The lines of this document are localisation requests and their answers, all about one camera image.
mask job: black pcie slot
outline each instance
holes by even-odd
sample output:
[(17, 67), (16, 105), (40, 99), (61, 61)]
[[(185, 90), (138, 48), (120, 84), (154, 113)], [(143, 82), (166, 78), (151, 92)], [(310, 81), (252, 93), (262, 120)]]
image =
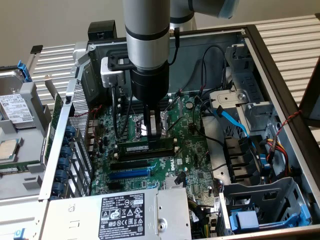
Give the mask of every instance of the black pcie slot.
[(155, 151), (155, 152), (134, 152), (128, 153), (122, 156), (119, 156), (119, 161), (133, 161), (140, 159), (154, 159), (154, 158), (163, 158), (163, 157), (172, 157), (175, 155), (173, 149), (166, 151)]
[(117, 162), (111, 163), (111, 170), (123, 170), (123, 169), (137, 169), (137, 168), (146, 168), (149, 166), (147, 160), (142, 161), (130, 161), (130, 162)]
[[(160, 111), (164, 111), (168, 106), (169, 106), (169, 99), (168, 98), (163, 98), (160, 100), (160, 102), (158, 103), (159, 107), (160, 107)], [(127, 109), (128, 109), (128, 105), (129, 103), (126, 101), (123, 103), (123, 108), (121, 111), (121, 115), (125, 115), (127, 114)], [(144, 113), (144, 105), (141, 101), (132, 101), (132, 108), (135, 112), (135, 114), (143, 114)], [(134, 112), (132, 111), (132, 109), (130, 109), (129, 114), (133, 115)]]

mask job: green circuit board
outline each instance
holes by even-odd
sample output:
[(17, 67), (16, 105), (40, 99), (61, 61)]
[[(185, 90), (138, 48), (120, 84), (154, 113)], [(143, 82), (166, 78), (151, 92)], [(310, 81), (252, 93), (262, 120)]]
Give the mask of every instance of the green circuit board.
[[(167, 132), (162, 138), (173, 137), (177, 139), (178, 151), (175, 156), (159, 157), (148, 159), (150, 166), (155, 166), (150, 176), (123, 178), (119, 180), (110, 180), (109, 174), (115, 171), (110, 170), (110, 164), (117, 163), (114, 158), (114, 149), (116, 139), (113, 131), (113, 120), (111, 108), (105, 108), (96, 117), (99, 123), (103, 123), (103, 128), (97, 131), (98, 137), (107, 137), (108, 145), (103, 146), (104, 153), (99, 156), (93, 154), (94, 177), (91, 186), (91, 195), (109, 194), (114, 192), (127, 192), (142, 189), (158, 188), (159, 190), (166, 188), (166, 181), (172, 182), (176, 176), (184, 171), (186, 173), (186, 192), (189, 198), (194, 199), (198, 204), (213, 205), (214, 194), (209, 196), (208, 186), (213, 186), (213, 177), (210, 172), (203, 172), (195, 165), (195, 155), (197, 155), (198, 163), (204, 169), (211, 169), (210, 162), (206, 160), (206, 152), (208, 151), (207, 140), (205, 137), (190, 131), (189, 123), (193, 122), (192, 110), (188, 110), (185, 106), (187, 102), (194, 102), (193, 97), (181, 96), (168, 111), (169, 127), (179, 117), (177, 124)], [(131, 115), (128, 120), (127, 137), (122, 142), (130, 143), (137, 141), (136, 122), (134, 120), (138, 115)], [(118, 126), (122, 126), (124, 116), (118, 119)], [(200, 128), (199, 109), (195, 109), (195, 122), (197, 128)], [(99, 147), (95, 144), (93, 152), (98, 152)], [(111, 190), (108, 183), (120, 182), (122, 188)]]

